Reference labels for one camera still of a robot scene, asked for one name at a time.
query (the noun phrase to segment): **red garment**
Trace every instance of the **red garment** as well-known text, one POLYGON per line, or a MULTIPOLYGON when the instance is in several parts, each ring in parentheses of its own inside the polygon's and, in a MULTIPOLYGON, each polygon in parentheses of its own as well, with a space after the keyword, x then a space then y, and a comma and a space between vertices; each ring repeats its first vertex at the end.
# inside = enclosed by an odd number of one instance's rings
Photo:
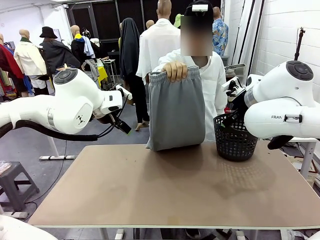
POLYGON ((4 53, 4 56, 6 58, 6 61, 8 63, 8 67, 10 68, 11 71, 6 71, 6 72, 11 72, 13 73, 18 79, 23 79, 24 75, 22 74, 16 60, 14 59, 14 56, 9 52, 4 46, 0 44, 0 49, 1 52, 4 53))

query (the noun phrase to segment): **black coat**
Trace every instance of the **black coat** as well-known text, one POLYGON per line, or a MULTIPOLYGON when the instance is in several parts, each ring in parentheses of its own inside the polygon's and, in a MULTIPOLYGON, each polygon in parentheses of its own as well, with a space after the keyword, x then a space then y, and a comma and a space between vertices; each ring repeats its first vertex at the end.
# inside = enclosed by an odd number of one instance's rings
POLYGON ((136 75, 139 63, 140 33, 135 21, 128 17, 122 22, 120 43, 120 75, 126 79, 128 75, 136 75))
MULTIPOLYGON (((94 51, 94 55, 96 58, 100 58, 99 56, 99 48, 97 45, 95 45, 93 42, 91 43, 91 47, 94 51)), ((73 53, 73 55, 76 57, 76 59, 79 60, 79 62, 81 63, 81 65, 86 61, 91 59, 90 56, 87 56, 85 54, 85 42, 84 41, 77 41, 77 40, 73 40, 71 42, 71 51, 73 53)))
POLYGON ((77 69, 81 67, 77 58, 62 42, 49 40, 40 43, 40 45, 45 52, 45 61, 50 68, 51 74, 56 74, 56 69, 62 67, 64 64, 72 65, 77 69))

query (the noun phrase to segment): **white shirt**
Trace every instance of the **white shirt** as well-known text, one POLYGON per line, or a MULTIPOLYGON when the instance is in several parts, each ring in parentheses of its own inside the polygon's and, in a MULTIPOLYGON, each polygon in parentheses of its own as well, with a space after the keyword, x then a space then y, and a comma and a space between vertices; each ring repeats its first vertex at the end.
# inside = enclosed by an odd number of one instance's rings
MULTIPOLYGON (((187 67, 195 66, 191 56, 181 55, 181 50, 174 50, 159 59, 159 66, 153 72, 160 72, 165 64, 180 62, 187 67)), ((222 85, 226 82, 224 63, 221 57, 213 52, 208 57, 206 66, 199 69, 202 81, 202 92, 205 102, 205 142, 215 141, 214 118, 224 114, 227 105, 227 94, 222 91, 222 85)))
POLYGON ((14 50, 14 59, 26 76, 47 74, 46 63, 39 49, 31 42, 19 42, 14 50))
POLYGON ((140 35, 139 64, 136 75, 145 78, 158 66, 159 58, 180 48, 180 29, 160 18, 140 35))

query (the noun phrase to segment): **black hat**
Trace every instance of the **black hat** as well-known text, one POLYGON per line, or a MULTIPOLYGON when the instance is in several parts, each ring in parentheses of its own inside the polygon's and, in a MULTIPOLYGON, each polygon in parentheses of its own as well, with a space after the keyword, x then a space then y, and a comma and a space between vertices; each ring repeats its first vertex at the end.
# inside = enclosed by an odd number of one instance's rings
POLYGON ((184 13, 185 22, 191 29, 212 29, 214 22, 214 10, 212 4, 207 0, 197 0, 189 4, 184 13), (193 10, 194 5, 204 5, 205 10, 193 10))
POLYGON ((40 38, 57 39, 58 37, 55 35, 54 30, 51 27, 44 26, 42 28, 40 38))

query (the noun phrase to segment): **gray stool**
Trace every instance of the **gray stool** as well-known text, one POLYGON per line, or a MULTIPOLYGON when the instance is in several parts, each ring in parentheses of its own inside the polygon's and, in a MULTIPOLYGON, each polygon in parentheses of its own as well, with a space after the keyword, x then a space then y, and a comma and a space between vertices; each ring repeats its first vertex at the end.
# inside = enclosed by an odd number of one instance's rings
POLYGON ((0 195, 6 194, 9 202, 0 202, 3 207, 13 207, 16 212, 22 211, 26 205, 25 201, 33 193, 39 193, 35 182, 31 179, 25 168, 18 161, 11 161, 11 167, 0 174, 0 195), (28 180, 15 180, 19 174, 23 173, 28 180), (19 185, 30 185, 23 193, 19 191, 19 185))

